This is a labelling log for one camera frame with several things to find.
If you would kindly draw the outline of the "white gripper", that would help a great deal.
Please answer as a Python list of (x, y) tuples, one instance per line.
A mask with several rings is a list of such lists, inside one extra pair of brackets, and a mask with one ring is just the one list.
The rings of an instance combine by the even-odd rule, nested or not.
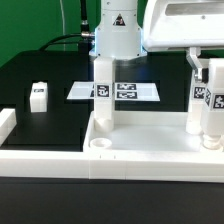
[(201, 48), (224, 48), (224, 0), (148, 0), (142, 43), (147, 51), (188, 48), (194, 80), (207, 82)]

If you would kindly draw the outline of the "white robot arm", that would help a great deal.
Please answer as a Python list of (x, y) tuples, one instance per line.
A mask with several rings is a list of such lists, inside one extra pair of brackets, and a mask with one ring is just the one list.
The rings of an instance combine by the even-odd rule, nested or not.
[(224, 48), (224, 0), (148, 0), (143, 24), (138, 0), (101, 0), (92, 56), (132, 60), (148, 52), (187, 52), (195, 79), (205, 80), (200, 51)]

